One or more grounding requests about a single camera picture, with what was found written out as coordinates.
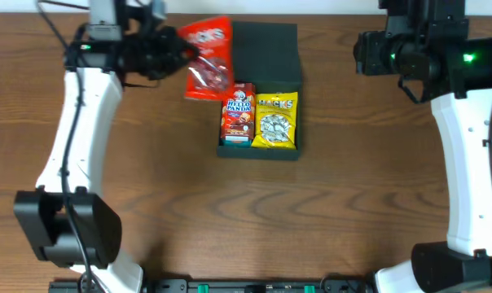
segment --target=black box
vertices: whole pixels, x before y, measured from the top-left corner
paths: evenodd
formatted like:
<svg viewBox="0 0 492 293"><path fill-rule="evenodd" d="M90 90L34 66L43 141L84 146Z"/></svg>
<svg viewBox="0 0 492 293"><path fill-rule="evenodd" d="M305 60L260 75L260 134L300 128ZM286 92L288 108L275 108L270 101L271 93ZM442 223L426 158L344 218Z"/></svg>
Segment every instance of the black box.
<svg viewBox="0 0 492 293"><path fill-rule="evenodd" d="M253 83L257 94L298 92L296 150L223 146L217 156L225 158L298 160L301 154L302 70L298 55L297 25L252 22L233 23L235 80Z"/></svg>

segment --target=wooden table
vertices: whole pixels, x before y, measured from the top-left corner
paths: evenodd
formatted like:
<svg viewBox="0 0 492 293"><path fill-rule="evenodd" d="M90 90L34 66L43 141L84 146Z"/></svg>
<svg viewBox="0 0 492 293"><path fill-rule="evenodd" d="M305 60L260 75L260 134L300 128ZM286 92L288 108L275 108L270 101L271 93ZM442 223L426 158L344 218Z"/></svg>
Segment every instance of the wooden table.
<svg viewBox="0 0 492 293"><path fill-rule="evenodd" d="M172 15L179 26L201 15ZM53 15L70 39L85 15ZM443 241L448 191L429 105L397 77L354 71L359 32L383 16L234 16L299 24L305 147L298 162L215 155L219 105L183 99L186 71L157 89L126 89L109 138L105 200L122 246L152 277L362 275ZM472 19L492 37L492 18ZM0 291L42 292L76 277L33 255L13 217L50 154L64 97L62 50L37 15L0 15ZM140 77L130 81L141 82Z"/></svg>

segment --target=yellow candy bag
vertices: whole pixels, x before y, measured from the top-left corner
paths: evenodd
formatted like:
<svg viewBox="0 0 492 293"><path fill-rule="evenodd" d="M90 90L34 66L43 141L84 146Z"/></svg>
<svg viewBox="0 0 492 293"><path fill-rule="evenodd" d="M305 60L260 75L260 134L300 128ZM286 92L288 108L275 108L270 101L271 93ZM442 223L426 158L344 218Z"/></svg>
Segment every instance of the yellow candy bag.
<svg viewBox="0 0 492 293"><path fill-rule="evenodd" d="M295 150L298 93L258 94L252 147Z"/></svg>

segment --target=table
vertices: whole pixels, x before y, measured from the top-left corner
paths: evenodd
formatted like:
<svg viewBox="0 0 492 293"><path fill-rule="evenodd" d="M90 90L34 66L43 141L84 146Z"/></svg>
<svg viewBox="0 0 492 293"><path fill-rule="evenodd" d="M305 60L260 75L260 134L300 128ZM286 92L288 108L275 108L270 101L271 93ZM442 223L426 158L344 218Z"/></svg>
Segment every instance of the table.
<svg viewBox="0 0 492 293"><path fill-rule="evenodd" d="M171 15L173 26L206 15ZM52 15L70 39L86 15ZM216 157L216 103L183 99L186 70L157 89L125 90L113 121L104 199L123 248L154 278L363 275L443 241L449 220L440 135L429 105L397 77L355 74L358 33L383 16L237 15L299 25L305 77L298 162ZM472 18L492 37L492 17ZM42 292L75 278L36 260L13 216L50 154L64 97L62 50L32 14L0 15L0 290ZM131 82L144 82L130 77Z"/></svg>

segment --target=red snack bag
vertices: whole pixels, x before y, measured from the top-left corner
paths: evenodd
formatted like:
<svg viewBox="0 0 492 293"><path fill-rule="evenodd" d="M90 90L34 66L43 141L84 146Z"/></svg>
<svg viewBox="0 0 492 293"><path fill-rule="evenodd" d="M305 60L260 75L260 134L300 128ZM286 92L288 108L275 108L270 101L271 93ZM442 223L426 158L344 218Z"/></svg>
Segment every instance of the red snack bag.
<svg viewBox="0 0 492 293"><path fill-rule="evenodd" d="M224 100L234 92L231 21L227 16L202 20L178 30L200 50L188 65L186 98Z"/></svg>
<svg viewBox="0 0 492 293"><path fill-rule="evenodd" d="M255 86L235 84L233 98L222 103L221 139L249 142L255 137Z"/></svg>

